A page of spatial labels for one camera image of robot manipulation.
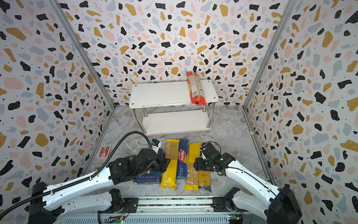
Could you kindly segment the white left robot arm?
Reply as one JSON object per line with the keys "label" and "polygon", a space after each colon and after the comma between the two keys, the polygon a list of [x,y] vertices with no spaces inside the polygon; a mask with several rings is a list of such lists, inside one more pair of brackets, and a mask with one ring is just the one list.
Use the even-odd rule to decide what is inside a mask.
{"label": "white left robot arm", "polygon": [[170,159],[159,159],[150,148],[140,150],[138,155],[117,158],[104,167],[57,185],[38,184],[32,195],[35,200],[29,209],[30,224],[53,224],[57,218],[71,213],[97,211],[114,213],[130,209],[125,204],[117,184],[135,180],[147,171],[164,173]]}

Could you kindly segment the yellow Pastatime spaghetti bag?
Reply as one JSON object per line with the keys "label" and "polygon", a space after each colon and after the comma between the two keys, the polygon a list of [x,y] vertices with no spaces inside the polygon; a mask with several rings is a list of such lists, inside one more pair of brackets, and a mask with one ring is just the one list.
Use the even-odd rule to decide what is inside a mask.
{"label": "yellow Pastatime spaghetti bag", "polygon": [[160,188],[163,189],[175,189],[176,188],[176,173],[178,164],[178,152],[179,152],[180,140],[167,140],[165,145],[164,157],[169,159],[167,170],[162,174]]}

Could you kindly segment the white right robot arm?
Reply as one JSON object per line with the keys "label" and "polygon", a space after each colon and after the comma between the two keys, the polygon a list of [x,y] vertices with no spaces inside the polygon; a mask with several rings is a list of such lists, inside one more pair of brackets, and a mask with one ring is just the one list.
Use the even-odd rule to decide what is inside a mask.
{"label": "white right robot arm", "polygon": [[246,169],[228,153],[221,154],[211,142],[201,145],[202,156],[195,159],[196,171],[216,172],[226,176],[250,193],[233,187],[224,197],[213,200],[216,210],[231,212],[242,209],[264,219],[269,224],[297,224],[302,212],[293,191],[284,186],[280,188],[258,177]]}

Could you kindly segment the red spaghetti bag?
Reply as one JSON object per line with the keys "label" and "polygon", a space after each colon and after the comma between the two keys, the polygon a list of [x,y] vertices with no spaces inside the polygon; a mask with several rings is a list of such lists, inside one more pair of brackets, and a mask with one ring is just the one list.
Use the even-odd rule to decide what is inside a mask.
{"label": "red spaghetti bag", "polygon": [[187,82],[190,92],[190,99],[193,105],[206,106],[204,91],[198,74],[187,72]]}

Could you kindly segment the yellow clear spaghetti bag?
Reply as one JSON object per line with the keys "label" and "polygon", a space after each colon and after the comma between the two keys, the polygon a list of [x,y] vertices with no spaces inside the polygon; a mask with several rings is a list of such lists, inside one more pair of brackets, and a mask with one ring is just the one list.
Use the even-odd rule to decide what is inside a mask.
{"label": "yellow clear spaghetti bag", "polygon": [[199,172],[194,168],[195,159],[200,157],[201,142],[189,144],[186,191],[199,190]]}

